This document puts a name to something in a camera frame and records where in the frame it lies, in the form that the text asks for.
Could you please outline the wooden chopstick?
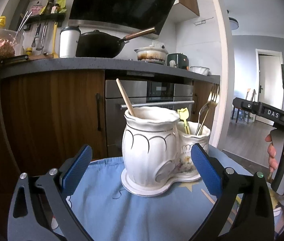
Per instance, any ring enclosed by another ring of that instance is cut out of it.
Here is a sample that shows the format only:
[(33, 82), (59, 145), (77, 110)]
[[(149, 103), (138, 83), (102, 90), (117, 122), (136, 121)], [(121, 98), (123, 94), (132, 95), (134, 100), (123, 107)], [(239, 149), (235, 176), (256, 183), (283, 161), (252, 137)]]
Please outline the wooden chopstick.
[(116, 79), (116, 83), (117, 83), (117, 86), (118, 86), (118, 89), (122, 95), (122, 98), (127, 106), (127, 109), (129, 110), (129, 113), (131, 116), (135, 116), (135, 112), (134, 112), (134, 108), (129, 100), (129, 97), (127, 96), (127, 93), (124, 89), (124, 87), (122, 86), (122, 83), (120, 82), (120, 80), (117, 78)]
[[(218, 210), (220, 209), (220, 205), (218, 204), (218, 201), (214, 201), (213, 198), (204, 190), (204, 189), (201, 189), (201, 192), (205, 195), (205, 197), (215, 206), (215, 209)], [(227, 221), (233, 225), (234, 221), (228, 216), (227, 217)]]

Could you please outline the stainless steel built-in oven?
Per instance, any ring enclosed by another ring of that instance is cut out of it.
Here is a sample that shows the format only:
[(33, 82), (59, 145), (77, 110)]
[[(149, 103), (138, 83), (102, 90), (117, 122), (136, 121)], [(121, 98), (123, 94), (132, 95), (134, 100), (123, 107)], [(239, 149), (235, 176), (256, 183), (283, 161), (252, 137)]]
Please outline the stainless steel built-in oven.
[[(194, 105), (194, 86), (172, 79), (120, 80), (139, 119), (166, 121), (168, 110), (177, 111)], [(122, 137), (126, 128), (127, 105), (115, 79), (105, 81), (105, 121), (108, 157), (122, 156)]]

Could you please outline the ceiling lamp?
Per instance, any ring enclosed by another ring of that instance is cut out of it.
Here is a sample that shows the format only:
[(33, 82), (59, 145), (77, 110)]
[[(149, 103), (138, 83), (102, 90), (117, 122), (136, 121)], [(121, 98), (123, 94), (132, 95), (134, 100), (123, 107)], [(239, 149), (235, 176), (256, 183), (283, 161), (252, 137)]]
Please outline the ceiling lamp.
[(229, 18), (231, 30), (232, 31), (237, 30), (239, 28), (239, 22), (237, 21), (237, 19), (230, 17), (230, 16), (228, 18)]

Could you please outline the white stained casserole pot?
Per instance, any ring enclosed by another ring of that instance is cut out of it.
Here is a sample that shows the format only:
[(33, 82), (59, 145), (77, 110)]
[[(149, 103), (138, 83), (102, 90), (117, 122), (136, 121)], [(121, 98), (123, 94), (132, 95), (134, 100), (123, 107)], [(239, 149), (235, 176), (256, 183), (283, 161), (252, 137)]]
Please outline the white stained casserole pot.
[(153, 45), (141, 47), (134, 50), (138, 61), (146, 61), (148, 63), (155, 63), (165, 65), (168, 51), (164, 46), (161, 48), (154, 47)]

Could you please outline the silver fork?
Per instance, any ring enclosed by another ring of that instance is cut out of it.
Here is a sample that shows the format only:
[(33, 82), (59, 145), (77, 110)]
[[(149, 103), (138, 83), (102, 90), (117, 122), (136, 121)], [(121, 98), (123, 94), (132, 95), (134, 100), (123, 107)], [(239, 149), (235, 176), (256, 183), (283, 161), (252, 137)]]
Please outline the silver fork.
[(207, 102), (200, 110), (198, 113), (198, 123), (197, 123), (197, 128), (195, 130), (194, 135), (198, 136), (199, 133), (201, 132), (201, 129), (204, 126), (204, 121), (205, 118), (207, 117), (207, 113), (209, 111), (209, 107), (210, 107), (210, 102)]

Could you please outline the yellow tulip plastic pick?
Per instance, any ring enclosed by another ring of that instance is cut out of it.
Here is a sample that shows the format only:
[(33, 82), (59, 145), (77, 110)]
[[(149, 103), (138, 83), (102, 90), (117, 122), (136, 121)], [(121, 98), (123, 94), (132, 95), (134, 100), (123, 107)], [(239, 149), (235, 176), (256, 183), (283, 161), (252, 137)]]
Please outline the yellow tulip plastic pick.
[(183, 121), (185, 133), (186, 134), (191, 134), (190, 133), (190, 127), (189, 127), (189, 124), (188, 124), (188, 118), (189, 118), (189, 110), (188, 110), (188, 108), (178, 109), (177, 113), (179, 115), (179, 118)]

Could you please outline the black wall spice shelf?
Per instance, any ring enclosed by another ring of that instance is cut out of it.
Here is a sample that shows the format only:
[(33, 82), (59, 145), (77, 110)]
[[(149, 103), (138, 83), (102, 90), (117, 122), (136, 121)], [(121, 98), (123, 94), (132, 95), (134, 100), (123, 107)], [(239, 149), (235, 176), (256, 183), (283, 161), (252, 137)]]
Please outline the black wall spice shelf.
[(65, 13), (30, 16), (28, 20), (26, 21), (23, 30), (27, 32), (30, 30), (31, 25), (38, 24), (40, 22), (46, 22), (46, 21), (57, 22), (58, 28), (59, 28), (62, 26), (62, 23), (64, 22), (65, 18), (66, 18)]

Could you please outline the grey kitchen countertop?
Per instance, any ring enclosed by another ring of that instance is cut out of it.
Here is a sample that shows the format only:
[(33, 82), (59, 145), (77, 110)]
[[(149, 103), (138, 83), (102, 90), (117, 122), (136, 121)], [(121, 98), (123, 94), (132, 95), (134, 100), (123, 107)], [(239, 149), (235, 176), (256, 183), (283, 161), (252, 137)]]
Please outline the grey kitchen countertop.
[(37, 72), (69, 70), (130, 71), (147, 74), (169, 75), (215, 84), (220, 83), (219, 75), (204, 76), (191, 71), (160, 64), (109, 58), (57, 58), (28, 60), (11, 66), (0, 67), (0, 79)]

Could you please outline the white travel tumbler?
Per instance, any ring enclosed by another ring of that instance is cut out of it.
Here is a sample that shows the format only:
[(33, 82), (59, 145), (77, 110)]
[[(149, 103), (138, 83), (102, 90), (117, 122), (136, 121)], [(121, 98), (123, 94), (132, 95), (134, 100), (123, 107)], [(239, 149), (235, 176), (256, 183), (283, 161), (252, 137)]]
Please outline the white travel tumbler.
[(60, 58), (73, 58), (76, 56), (81, 30), (78, 26), (67, 26), (60, 31)]

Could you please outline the dark green kitchen appliance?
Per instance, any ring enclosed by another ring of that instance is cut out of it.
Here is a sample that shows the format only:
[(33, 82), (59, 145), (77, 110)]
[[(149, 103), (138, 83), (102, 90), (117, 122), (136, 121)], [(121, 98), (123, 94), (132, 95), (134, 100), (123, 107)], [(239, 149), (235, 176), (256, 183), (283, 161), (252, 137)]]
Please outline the dark green kitchen appliance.
[(167, 66), (176, 67), (183, 70), (189, 69), (189, 59), (183, 53), (170, 53), (166, 59)]

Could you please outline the black range hood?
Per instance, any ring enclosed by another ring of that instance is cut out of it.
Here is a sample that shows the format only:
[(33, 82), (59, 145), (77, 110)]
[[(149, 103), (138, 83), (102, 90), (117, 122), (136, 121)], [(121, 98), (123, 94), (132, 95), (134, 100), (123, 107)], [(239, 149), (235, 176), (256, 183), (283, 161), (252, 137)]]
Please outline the black range hood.
[(160, 32), (176, 0), (73, 0), (69, 24), (134, 32)]

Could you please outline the gold fork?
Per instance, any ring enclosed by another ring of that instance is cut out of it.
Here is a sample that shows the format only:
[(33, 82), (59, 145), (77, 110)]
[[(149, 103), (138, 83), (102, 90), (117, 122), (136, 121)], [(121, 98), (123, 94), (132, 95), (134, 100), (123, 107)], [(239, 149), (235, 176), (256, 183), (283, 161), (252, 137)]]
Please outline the gold fork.
[(220, 100), (220, 86), (218, 84), (213, 84), (207, 102), (210, 102), (210, 107), (216, 107)]

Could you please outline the blue cartoon cloth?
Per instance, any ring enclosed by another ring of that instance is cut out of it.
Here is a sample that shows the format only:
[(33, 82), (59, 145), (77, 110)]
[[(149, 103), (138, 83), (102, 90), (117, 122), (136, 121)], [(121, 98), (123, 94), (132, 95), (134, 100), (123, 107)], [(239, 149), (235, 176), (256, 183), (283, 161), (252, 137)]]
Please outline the blue cartoon cloth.
[(213, 207), (202, 180), (175, 182), (156, 197), (136, 196), (121, 183), (121, 157), (89, 164), (71, 210), (94, 240), (189, 240)]

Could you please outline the white ceramic double utensil holder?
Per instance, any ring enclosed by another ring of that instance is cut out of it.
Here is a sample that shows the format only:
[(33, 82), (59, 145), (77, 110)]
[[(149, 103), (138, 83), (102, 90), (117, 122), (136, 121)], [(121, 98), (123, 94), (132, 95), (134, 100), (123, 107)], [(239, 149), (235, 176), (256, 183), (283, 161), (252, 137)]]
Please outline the white ceramic double utensil holder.
[(168, 120), (156, 121), (125, 116), (122, 137), (124, 170), (121, 182), (126, 190), (138, 196), (158, 196), (175, 182), (194, 182), (201, 178), (191, 159), (195, 144), (207, 151), (211, 130), (204, 126), (195, 136), (197, 123), (189, 122), (190, 133), (176, 111), (165, 112)]

